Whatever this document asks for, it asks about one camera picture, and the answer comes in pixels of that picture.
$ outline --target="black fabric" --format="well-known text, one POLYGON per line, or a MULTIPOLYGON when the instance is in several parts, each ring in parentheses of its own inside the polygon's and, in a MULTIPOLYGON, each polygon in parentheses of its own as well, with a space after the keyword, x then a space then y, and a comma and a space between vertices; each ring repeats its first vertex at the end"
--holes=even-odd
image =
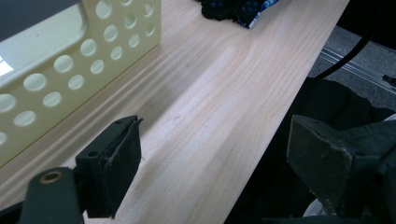
POLYGON ((202 3, 202 14, 207 19, 217 21, 236 20, 236 12, 245 1, 241 0, 208 0, 202 3))
POLYGON ((257 223, 263 217, 301 217, 315 200, 287 164, 292 115, 318 119, 341 131, 379 122, 393 113, 390 109, 373 107, 341 84, 308 78, 225 223, 257 223))

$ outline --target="white plastic basket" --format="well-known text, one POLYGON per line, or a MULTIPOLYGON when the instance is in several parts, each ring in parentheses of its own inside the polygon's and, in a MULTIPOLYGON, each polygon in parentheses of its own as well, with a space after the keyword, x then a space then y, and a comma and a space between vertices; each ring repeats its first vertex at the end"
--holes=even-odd
MULTIPOLYGON (((0 76, 0 166, 160 43, 160 0, 82 0, 73 8, 82 18, 76 36, 0 76)), ((56 16, 46 22, 51 20, 57 22, 56 16)), ((42 34, 40 29, 30 35, 42 34)), ((1 44, 18 48, 12 38, 1 44)), ((37 46, 29 48, 8 54, 35 54, 37 46)), ((7 55, 0 56, 6 63, 7 55)))

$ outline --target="wooden board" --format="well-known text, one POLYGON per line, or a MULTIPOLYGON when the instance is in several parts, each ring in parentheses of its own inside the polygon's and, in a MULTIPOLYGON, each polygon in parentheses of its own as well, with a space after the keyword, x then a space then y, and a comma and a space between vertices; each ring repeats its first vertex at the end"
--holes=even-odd
POLYGON ((162 0, 152 50, 0 170, 0 209, 74 157, 109 123, 138 115, 143 160, 116 220, 221 223, 301 87, 347 0, 281 0, 252 30, 162 0))

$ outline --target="oval hole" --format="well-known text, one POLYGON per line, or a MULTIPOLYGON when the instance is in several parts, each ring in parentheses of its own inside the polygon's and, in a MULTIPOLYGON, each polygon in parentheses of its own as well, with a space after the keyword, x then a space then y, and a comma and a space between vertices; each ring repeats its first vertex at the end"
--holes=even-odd
POLYGON ((35 112, 28 110, 21 112, 14 119, 14 124, 20 127, 26 127, 35 121, 35 112))
POLYGON ((32 74, 23 81, 23 86, 28 91, 40 91, 46 86, 46 84, 46 77, 39 73, 32 74))
POLYGON ((16 104, 15 97, 10 94, 0 94, 0 112, 11 110, 16 104))

